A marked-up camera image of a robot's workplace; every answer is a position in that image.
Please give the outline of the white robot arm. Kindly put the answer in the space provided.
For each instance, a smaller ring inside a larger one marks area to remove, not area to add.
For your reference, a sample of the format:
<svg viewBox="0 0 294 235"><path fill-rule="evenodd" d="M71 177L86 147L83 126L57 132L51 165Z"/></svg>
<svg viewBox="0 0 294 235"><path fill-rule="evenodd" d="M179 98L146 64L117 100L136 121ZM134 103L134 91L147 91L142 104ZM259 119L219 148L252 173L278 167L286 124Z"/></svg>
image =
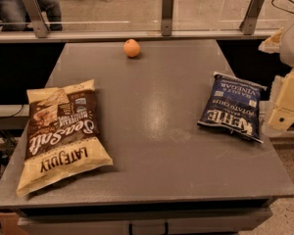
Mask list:
<svg viewBox="0 0 294 235"><path fill-rule="evenodd" d="M280 61L291 68L286 76L277 75L271 86L271 105L266 125L276 131L286 131L294 123L294 15L271 37L264 40L259 50L278 53Z"/></svg>

